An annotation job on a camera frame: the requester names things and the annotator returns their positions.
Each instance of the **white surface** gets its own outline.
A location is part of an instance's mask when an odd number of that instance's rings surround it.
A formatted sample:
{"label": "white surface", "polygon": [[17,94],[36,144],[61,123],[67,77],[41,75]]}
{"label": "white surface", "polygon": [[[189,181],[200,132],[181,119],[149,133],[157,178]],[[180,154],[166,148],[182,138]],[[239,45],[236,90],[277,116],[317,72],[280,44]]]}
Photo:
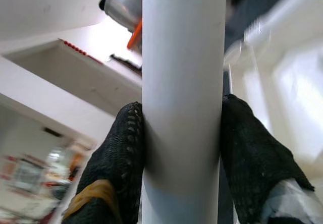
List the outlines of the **white surface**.
{"label": "white surface", "polygon": [[141,89],[125,82],[108,67],[74,51],[59,40],[44,47],[4,57],[114,116],[123,105],[141,102]]}
{"label": "white surface", "polygon": [[88,26],[106,17],[99,0],[0,0],[0,40]]}
{"label": "white surface", "polygon": [[0,155],[21,157],[31,155],[46,161],[49,152],[67,142],[43,131],[44,125],[0,105],[0,128],[10,126],[0,135]]}
{"label": "white surface", "polygon": [[323,0],[282,0],[227,53],[232,92],[294,154],[323,177]]}
{"label": "white surface", "polygon": [[216,219],[225,3],[143,0],[144,224]]}
{"label": "white surface", "polygon": [[101,142],[114,117],[0,59],[0,102],[73,139]]}
{"label": "white surface", "polygon": [[104,63],[110,74],[115,74],[119,80],[127,82],[133,87],[141,87],[141,78],[125,66],[116,61],[111,61],[109,56],[127,50],[126,46],[131,33],[126,28],[118,25],[111,18],[106,17],[101,23],[67,31],[47,33],[39,36],[32,36],[26,39],[1,40],[0,54],[8,54],[27,48],[44,45],[56,41],[58,38],[66,40],[88,55]]}

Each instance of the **white pole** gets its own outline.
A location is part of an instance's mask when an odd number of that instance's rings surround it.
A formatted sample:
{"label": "white pole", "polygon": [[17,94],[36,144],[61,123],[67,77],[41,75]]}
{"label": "white pole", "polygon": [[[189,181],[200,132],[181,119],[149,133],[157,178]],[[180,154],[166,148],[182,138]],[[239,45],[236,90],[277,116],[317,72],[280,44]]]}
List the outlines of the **white pole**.
{"label": "white pole", "polygon": [[225,0],[143,0],[143,224],[216,223]]}

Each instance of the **white pvc pipe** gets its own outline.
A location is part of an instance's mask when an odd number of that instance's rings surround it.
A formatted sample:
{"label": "white pvc pipe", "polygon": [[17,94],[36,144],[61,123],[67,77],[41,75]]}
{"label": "white pvc pipe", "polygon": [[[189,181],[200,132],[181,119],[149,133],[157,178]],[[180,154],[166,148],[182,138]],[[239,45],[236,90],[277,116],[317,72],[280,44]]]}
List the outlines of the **white pvc pipe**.
{"label": "white pvc pipe", "polygon": [[143,224],[216,223],[225,0],[143,0]]}

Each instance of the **white wall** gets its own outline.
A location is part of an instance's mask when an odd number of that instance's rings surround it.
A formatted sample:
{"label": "white wall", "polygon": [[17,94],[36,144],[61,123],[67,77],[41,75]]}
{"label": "white wall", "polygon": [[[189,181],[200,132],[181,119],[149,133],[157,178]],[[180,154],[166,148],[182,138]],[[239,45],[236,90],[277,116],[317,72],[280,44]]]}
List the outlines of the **white wall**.
{"label": "white wall", "polygon": [[0,102],[73,139],[100,143],[114,117],[0,58]]}
{"label": "white wall", "polygon": [[0,41],[93,25],[99,0],[0,0]]}
{"label": "white wall", "polygon": [[5,57],[112,115],[117,115],[120,107],[129,102],[141,101],[141,94],[116,74],[107,72],[107,67],[75,52],[62,41],[48,47]]}
{"label": "white wall", "polygon": [[42,130],[43,125],[0,105],[0,155],[21,157],[28,154],[46,161],[49,152],[66,142],[66,138],[55,137]]}
{"label": "white wall", "polygon": [[126,84],[141,98],[141,77],[117,61],[110,60],[112,53],[131,54],[126,48],[130,37],[131,33],[125,27],[117,24],[111,18],[105,17],[104,21],[93,26],[35,35],[25,39],[2,40],[0,38],[0,54],[10,54],[44,45],[60,38],[102,62],[105,67],[101,67],[101,69],[105,70],[110,78]]}

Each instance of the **white ceiling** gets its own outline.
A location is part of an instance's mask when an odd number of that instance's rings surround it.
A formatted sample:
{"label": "white ceiling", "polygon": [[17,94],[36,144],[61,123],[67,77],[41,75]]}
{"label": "white ceiling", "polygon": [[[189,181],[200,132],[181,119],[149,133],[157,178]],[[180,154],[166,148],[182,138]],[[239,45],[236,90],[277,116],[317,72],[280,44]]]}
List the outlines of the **white ceiling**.
{"label": "white ceiling", "polygon": [[0,41],[93,25],[99,0],[0,0]]}
{"label": "white ceiling", "polygon": [[61,42],[48,44],[48,47],[40,51],[41,47],[36,47],[14,52],[5,57],[112,116],[124,105],[141,101],[141,87],[125,82],[115,71],[81,57]]}

